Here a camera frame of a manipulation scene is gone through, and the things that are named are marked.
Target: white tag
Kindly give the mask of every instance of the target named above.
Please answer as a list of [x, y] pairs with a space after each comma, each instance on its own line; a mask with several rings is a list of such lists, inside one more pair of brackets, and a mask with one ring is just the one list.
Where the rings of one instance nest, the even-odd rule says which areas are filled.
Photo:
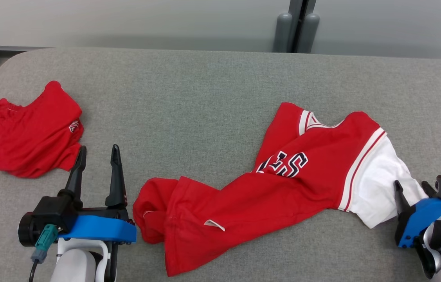
[[213, 226], [213, 227], [218, 227], [218, 228], [222, 229], [222, 231], [225, 232], [225, 228], [222, 227], [222, 225], [216, 223], [215, 221], [213, 221], [213, 220], [211, 220], [211, 219], [208, 219], [208, 220], [205, 222], [204, 225]]

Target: teal cable connector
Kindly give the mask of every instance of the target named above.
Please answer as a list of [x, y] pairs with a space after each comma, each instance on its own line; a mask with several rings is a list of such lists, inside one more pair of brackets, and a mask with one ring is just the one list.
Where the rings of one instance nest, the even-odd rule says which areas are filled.
[[38, 260], [38, 264], [42, 264], [47, 257], [48, 249], [58, 237], [59, 231], [57, 227], [53, 224], [47, 224], [41, 232], [40, 238], [34, 245], [36, 250], [32, 253], [31, 260], [33, 262]]

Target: red jersey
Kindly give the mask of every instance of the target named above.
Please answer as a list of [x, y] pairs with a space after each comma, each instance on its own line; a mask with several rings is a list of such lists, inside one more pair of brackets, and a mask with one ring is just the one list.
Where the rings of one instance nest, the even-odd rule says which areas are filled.
[[81, 146], [79, 116], [81, 108], [56, 81], [25, 107], [1, 99], [0, 171], [26, 178], [69, 171]]
[[252, 172], [220, 191], [186, 177], [151, 179], [133, 213], [144, 241], [165, 242], [172, 276], [324, 209], [357, 213], [373, 228], [396, 214], [397, 179], [410, 204], [425, 196], [367, 114], [354, 112], [328, 127], [312, 112], [283, 103]]

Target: gray fabric surface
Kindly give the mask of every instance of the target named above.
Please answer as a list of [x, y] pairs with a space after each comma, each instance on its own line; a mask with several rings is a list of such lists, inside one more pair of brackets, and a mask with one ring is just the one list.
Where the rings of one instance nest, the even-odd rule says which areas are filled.
[[[0, 98], [26, 105], [50, 80], [83, 109], [86, 207], [102, 206], [108, 194], [113, 143], [121, 148], [131, 203], [152, 177], [186, 175], [220, 189], [251, 170], [283, 101], [328, 125], [365, 111], [415, 178], [441, 174], [441, 60], [45, 49], [2, 66]], [[58, 169], [35, 180], [0, 172], [0, 281], [27, 280], [33, 249], [18, 243], [16, 227], [67, 178]], [[326, 210], [173, 278], [166, 277], [163, 244], [139, 238], [120, 248], [118, 281], [424, 281], [415, 250], [394, 244], [395, 227], [390, 220], [370, 230], [354, 214]], [[49, 280], [55, 252], [35, 281]]]

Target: jersey lettering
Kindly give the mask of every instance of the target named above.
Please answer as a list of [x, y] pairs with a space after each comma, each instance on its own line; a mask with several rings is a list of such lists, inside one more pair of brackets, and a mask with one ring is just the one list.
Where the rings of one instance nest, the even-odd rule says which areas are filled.
[[269, 166], [272, 167], [272, 169], [274, 169], [274, 171], [276, 171], [279, 166], [281, 166], [283, 164], [283, 162], [281, 161], [282, 159], [284, 159], [287, 155], [284, 152], [279, 152], [278, 154], [278, 160], [274, 163], [274, 164], [270, 164]]
[[288, 164], [283, 164], [285, 162], [285, 158], [288, 156], [285, 152], [280, 151], [278, 153], [278, 157], [275, 163], [269, 164], [270, 160], [274, 157], [272, 155], [267, 161], [263, 162], [258, 166], [257, 172], [264, 173], [264, 168], [267, 167], [267, 164], [272, 168], [273, 171], [276, 172], [276, 175], [285, 176], [285, 177], [295, 177], [299, 174], [300, 169], [303, 168], [308, 163], [308, 157], [303, 152], [299, 152], [288, 161]]
[[292, 169], [287, 177], [295, 177], [299, 173], [299, 169], [303, 168], [308, 163], [308, 159], [303, 152], [295, 154], [292, 159], [288, 162], [290, 168]]

